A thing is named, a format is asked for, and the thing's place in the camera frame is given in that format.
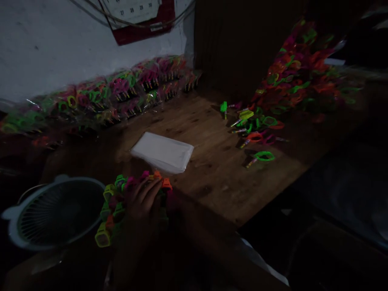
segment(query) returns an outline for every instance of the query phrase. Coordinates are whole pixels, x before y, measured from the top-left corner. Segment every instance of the white fan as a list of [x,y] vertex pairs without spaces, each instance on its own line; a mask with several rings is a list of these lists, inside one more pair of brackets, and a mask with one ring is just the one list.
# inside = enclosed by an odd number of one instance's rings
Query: white fan
[[11,241],[45,251],[79,239],[100,221],[105,186],[91,178],[60,175],[20,205],[5,210]]

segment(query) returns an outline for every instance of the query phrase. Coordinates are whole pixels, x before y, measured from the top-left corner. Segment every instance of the human hand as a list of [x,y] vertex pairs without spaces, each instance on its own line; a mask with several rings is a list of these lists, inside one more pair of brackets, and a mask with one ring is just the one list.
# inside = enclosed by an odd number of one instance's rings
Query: human hand
[[148,179],[145,179],[130,193],[124,224],[124,233],[141,247],[148,246],[151,241],[158,225],[160,209],[160,198],[156,196],[162,181],[155,179],[144,187],[147,182]]

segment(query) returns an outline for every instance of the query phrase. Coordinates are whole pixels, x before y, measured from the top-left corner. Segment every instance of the wooden tabletop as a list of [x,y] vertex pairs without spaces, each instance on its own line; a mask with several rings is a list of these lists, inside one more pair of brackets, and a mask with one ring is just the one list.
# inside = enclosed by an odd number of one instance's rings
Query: wooden tabletop
[[[241,226],[365,118],[362,98],[352,108],[328,116],[322,124],[312,124],[297,114],[281,116],[286,126],[273,132],[290,142],[250,144],[240,150],[236,146],[241,139],[226,126],[236,114],[224,120],[219,112],[222,100],[225,97],[217,92],[192,93],[171,100],[158,112],[146,112],[102,131],[98,137],[73,139],[49,156],[41,182],[67,174],[109,184],[119,174],[141,175],[150,166],[132,157],[130,150],[148,131],[194,146],[186,171],[170,177],[172,186]],[[260,150],[271,151],[275,160],[245,169],[249,155]]]

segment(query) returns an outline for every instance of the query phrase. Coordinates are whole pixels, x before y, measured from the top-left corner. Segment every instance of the plastic packaging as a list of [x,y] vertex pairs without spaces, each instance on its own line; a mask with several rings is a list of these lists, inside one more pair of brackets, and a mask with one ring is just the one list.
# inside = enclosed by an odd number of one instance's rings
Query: plastic packaging
[[201,72],[186,63],[183,55],[156,57],[107,77],[29,98],[12,106],[0,131],[26,135],[35,148],[52,148],[62,144],[52,133],[82,137],[150,109],[157,112],[165,102],[196,88]]
[[187,143],[146,132],[133,146],[133,156],[142,158],[160,171],[183,173],[194,147]]

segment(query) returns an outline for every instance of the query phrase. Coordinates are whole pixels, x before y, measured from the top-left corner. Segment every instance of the finger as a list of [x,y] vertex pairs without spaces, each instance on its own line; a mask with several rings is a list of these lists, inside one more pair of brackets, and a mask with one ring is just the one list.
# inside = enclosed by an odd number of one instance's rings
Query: finger
[[139,185],[137,185],[137,187],[135,188],[135,190],[133,191],[132,195],[130,196],[129,198],[129,202],[130,203],[133,203],[139,193],[139,191],[141,190],[141,188],[144,186],[144,184],[148,181],[148,177],[145,178]]
[[141,204],[147,195],[148,191],[152,189],[160,180],[154,179],[151,183],[149,183],[136,197],[136,203]]
[[162,187],[162,181],[159,181],[158,184],[155,185],[145,196],[142,204],[144,205],[145,209],[149,210],[151,209],[152,205],[154,204],[155,197],[158,194],[160,188]]

